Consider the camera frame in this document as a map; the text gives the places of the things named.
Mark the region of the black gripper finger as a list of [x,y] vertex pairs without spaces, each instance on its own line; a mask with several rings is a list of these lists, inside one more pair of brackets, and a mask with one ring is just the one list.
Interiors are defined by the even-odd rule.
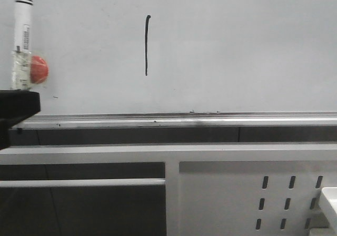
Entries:
[[40,94],[1,90],[1,150],[10,147],[9,129],[40,112]]

